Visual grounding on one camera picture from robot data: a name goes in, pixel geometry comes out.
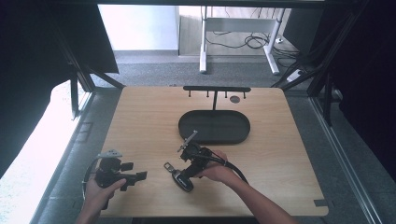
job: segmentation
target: wrist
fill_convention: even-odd
[[[97,218],[99,218],[100,212],[95,213],[90,208],[84,204],[82,206],[81,212],[78,215],[76,224],[91,224],[95,223]]]
[[[229,168],[225,168],[220,182],[225,184],[226,186],[230,187],[235,181],[241,180],[239,176],[237,176],[233,170]]]

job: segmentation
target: floor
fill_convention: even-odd
[[[277,46],[293,49],[287,42],[283,44]],[[218,48],[217,54],[208,57],[206,75],[199,73],[199,58],[195,52],[179,55],[174,50],[116,51],[120,74],[109,75],[127,86],[219,85],[267,88],[279,80],[279,76],[272,75],[268,62],[262,56],[262,49],[257,49],[254,53],[250,53],[250,48],[246,48],[245,53],[244,49],[239,50],[233,55],[228,49],[221,51]],[[278,64],[285,65],[279,66],[281,72],[293,63],[293,59],[284,58],[283,54],[277,54],[276,57],[280,58]],[[98,77],[92,78],[97,88],[84,106],[78,126],[31,223],[73,223],[82,206],[82,177],[92,158],[102,149],[120,97],[120,90]],[[306,96],[305,90],[309,82],[307,80],[285,94],[330,213],[326,217],[297,219],[301,223],[381,223],[367,218],[364,205],[372,203],[375,206],[374,212],[377,212],[382,223],[396,223],[395,182],[347,123],[338,109],[338,103],[332,104],[332,127],[323,123],[316,106],[320,99]],[[341,153],[336,149],[339,146],[342,147]],[[347,169],[348,164],[352,166],[354,174]],[[132,217],[102,217],[98,223],[135,221],[136,218]],[[151,219],[146,220],[146,223],[176,221]]]

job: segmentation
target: wooden table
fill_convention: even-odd
[[[232,95],[241,101],[234,104]],[[250,134],[244,142],[230,146],[208,146],[224,151],[249,184],[293,216],[325,216],[327,206],[316,206],[324,197],[285,95],[280,89],[252,89],[243,93],[219,92],[217,109],[245,114]],[[169,161],[183,170],[190,163],[179,158],[183,139],[178,120],[195,109],[211,109],[213,92],[180,87],[127,87],[110,125],[103,151],[123,154],[122,162],[134,162],[136,172],[148,171],[144,181],[117,191],[104,217],[249,217],[239,197],[226,186],[207,178],[192,179],[194,190],[181,190],[163,168]]]

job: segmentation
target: desk leg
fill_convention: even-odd
[[[279,10],[279,13],[277,14],[276,17],[276,23],[273,32],[271,33],[270,43],[268,43],[268,46],[264,46],[265,56],[267,56],[268,63],[270,64],[271,70],[274,75],[279,74],[279,69],[277,68],[276,62],[274,60],[274,56],[272,55],[271,52],[275,44],[275,40],[276,40],[277,32],[279,31],[280,28],[280,24],[282,24],[283,14],[285,14],[285,8],[281,8]]]
[[[207,18],[207,6],[204,9],[204,17],[202,18],[202,40],[201,40],[201,52],[199,58],[199,72],[206,73],[206,18]]]

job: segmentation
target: black tray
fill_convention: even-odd
[[[247,139],[250,122],[234,110],[192,110],[180,118],[178,130],[183,139],[198,131],[191,139],[198,144],[236,144]]]

